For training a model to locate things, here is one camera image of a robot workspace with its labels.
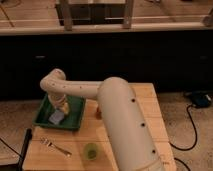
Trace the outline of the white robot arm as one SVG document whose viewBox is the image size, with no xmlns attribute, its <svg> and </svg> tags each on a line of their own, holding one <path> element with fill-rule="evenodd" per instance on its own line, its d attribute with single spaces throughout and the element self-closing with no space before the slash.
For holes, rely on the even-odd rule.
<svg viewBox="0 0 213 171">
<path fill-rule="evenodd" d="M 126 80 L 67 81 L 62 70 L 54 69 L 40 87 L 57 107 L 66 95 L 97 101 L 119 171 L 165 171 L 136 93 Z"/>
</svg>

